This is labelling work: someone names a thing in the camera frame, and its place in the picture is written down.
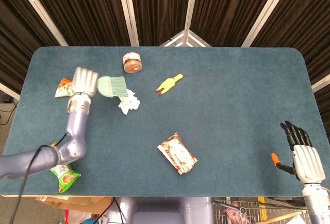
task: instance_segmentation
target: table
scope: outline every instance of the table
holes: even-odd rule
[[[136,51],[143,70],[126,74],[122,56]],[[32,59],[4,154],[50,144],[65,132],[68,98],[55,98],[76,67],[126,78],[141,101],[125,116],[118,98],[92,99],[88,151],[72,167],[82,174],[66,192],[79,196],[301,196],[294,176],[272,164],[292,154],[280,122],[305,129],[320,153],[330,185],[330,147],[302,55],[290,48],[43,47]],[[184,78],[168,93],[155,89]],[[179,175],[157,149],[178,132],[199,159]],[[1,195],[17,195],[20,180],[0,180]],[[29,177],[25,195],[55,195],[49,171]]]

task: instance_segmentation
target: spice jar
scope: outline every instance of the spice jar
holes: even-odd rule
[[[123,65],[126,73],[137,73],[142,70],[140,54],[128,52],[123,56]]]

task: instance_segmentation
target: white paper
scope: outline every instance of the white paper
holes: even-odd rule
[[[127,89],[128,97],[119,97],[121,100],[118,107],[122,109],[122,112],[127,115],[128,111],[131,109],[137,110],[140,106],[140,100],[135,97],[135,93]]]

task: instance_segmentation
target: floor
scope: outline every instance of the floor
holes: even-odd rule
[[[12,110],[13,104],[0,104],[0,110]],[[0,123],[5,123],[8,120],[10,113],[0,112]],[[9,130],[11,127],[12,114],[8,124],[0,125],[0,154],[3,153],[5,148]],[[11,213],[16,203],[15,197],[2,197],[0,196],[0,223],[9,223]],[[40,202],[37,202],[34,198],[24,197],[21,200],[19,210],[15,217],[15,224],[58,224],[64,218],[64,210],[59,210]]]

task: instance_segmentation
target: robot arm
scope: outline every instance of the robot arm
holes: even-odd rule
[[[302,190],[308,214],[313,224],[330,223],[330,198],[321,182],[325,179],[318,151],[312,147],[308,134],[286,121],[281,123],[293,155],[293,167],[283,165],[272,153],[274,165],[290,174],[295,174],[305,187]]]
[[[85,155],[85,130],[91,98],[96,93],[97,78],[98,73],[84,68],[76,69],[72,80],[74,95],[68,102],[67,133],[71,139],[60,148],[42,148],[30,168],[29,175],[49,170],[56,165],[74,162]],[[0,179],[23,178],[36,151],[0,156]]]

